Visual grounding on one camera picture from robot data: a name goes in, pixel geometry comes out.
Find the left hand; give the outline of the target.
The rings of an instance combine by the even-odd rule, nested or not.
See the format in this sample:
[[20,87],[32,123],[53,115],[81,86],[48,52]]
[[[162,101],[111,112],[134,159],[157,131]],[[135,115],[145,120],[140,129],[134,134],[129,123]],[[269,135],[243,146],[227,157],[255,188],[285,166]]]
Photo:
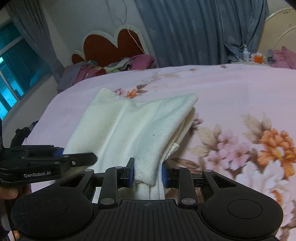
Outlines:
[[11,200],[24,197],[31,193],[31,185],[26,184],[23,186],[3,187],[1,186],[0,198],[4,200]]

